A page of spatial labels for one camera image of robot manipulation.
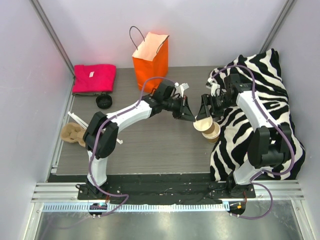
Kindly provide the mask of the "brown paper cup innermost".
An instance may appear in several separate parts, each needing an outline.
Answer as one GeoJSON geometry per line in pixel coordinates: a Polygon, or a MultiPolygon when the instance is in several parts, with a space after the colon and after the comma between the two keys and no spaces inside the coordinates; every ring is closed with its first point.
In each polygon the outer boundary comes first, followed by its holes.
{"type": "Polygon", "coordinates": [[[199,132],[205,132],[209,130],[213,125],[213,119],[211,117],[206,117],[201,120],[196,120],[193,123],[193,127],[199,132]]]}

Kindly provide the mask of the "black plastic cup lid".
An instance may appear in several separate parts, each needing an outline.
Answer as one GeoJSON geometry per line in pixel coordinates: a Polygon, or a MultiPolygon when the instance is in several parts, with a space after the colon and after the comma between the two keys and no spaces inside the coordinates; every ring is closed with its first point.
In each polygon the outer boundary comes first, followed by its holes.
{"type": "Polygon", "coordinates": [[[95,102],[98,108],[109,109],[113,104],[113,99],[109,94],[103,93],[96,97],[95,102]]]}

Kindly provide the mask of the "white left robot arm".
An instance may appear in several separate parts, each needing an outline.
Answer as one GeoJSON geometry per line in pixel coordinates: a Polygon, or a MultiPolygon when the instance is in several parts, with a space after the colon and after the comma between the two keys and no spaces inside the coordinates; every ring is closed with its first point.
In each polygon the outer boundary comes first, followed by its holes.
{"type": "Polygon", "coordinates": [[[83,136],[89,156],[86,186],[93,198],[100,200],[106,195],[108,156],[115,150],[118,133],[163,110],[171,112],[174,119],[195,121],[184,94],[188,88],[187,83],[164,79],[152,93],[141,96],[132,105],[116,112],[104,114],[98,111],[93,115],[83,136]]]}

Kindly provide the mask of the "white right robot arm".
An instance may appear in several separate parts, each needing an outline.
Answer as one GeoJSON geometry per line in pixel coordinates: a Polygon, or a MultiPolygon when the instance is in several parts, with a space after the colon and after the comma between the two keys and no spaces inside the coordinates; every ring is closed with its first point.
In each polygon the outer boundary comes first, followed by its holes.
{"type": "Polygon", "coordinates": [[[236,198],[268,167],[287,161],[293,164],[295,154],[290,127],[276,122],[255,94],[254,82],[242,82],[239,74],[227,76],[224,92],[201,95],[196,120],[221,116],[226,108],[234,106],[244,112],[253,129],[247,160],[226,179],[226,193],[236,198]]]}

